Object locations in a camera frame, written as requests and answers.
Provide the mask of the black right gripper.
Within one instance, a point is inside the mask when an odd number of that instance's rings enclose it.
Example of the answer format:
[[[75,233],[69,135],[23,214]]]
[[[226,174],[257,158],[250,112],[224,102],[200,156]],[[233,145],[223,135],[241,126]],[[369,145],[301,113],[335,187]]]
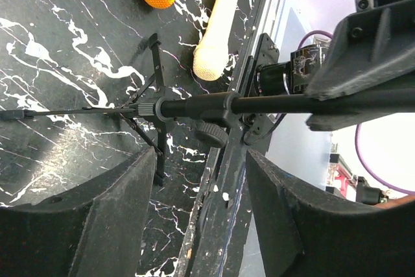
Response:
[[[414,0],[354,0],[305,96],[323,107],[312,131],[334,131],[414,111]]]

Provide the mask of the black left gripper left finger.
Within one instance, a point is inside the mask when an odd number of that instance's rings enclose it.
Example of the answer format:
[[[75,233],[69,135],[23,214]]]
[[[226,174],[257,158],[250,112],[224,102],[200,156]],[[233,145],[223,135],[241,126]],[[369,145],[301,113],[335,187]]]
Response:
[[[2,276],[133,276],[152,191],[156,153],[38,204],[1,209]]]

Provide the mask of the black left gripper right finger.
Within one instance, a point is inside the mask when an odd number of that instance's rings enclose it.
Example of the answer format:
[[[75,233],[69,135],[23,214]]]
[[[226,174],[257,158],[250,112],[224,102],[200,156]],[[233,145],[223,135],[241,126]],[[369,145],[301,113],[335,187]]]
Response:
[[[246,176],[267,276],[414,275],[413,202],[352,202],[256,151],[246,154]]]

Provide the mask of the black tripod microphone stand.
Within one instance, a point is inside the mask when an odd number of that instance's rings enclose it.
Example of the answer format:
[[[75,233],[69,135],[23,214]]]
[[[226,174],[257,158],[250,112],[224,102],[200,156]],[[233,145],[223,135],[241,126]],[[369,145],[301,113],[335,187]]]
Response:
[[[203,129],[198,137],[215,148],[226,145],[225,129],[233,126],[243,114],[309,114],[319,112],[322,105],[305,96],[305,91],[294,95],[241,97],[235,92],[210,93],[185,100],[168,100],[159,96],[136,99],[122,108],[83,108],[82,114],[120,115],[127,119],[143,118],[167,132],[168,123],[186,117],[201,120]]]

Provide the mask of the beige microphone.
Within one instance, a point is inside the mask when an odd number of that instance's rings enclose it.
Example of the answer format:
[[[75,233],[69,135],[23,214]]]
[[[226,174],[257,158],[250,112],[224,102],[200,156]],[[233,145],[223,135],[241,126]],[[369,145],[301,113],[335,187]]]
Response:
[[[193,52],[193,72],[202,80],[217,80],[228,63],[228,40],[237,2],[215,0],[205,34]]]

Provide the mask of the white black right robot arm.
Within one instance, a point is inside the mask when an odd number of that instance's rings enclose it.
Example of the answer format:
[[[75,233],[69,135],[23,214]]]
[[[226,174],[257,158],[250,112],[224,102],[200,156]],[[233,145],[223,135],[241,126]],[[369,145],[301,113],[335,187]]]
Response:
[[[293,95],[313,131],[334,131],[414,111],[414,0],[355,0],[330,46],[308,45],[285,63],[259,63],[257,94]]]

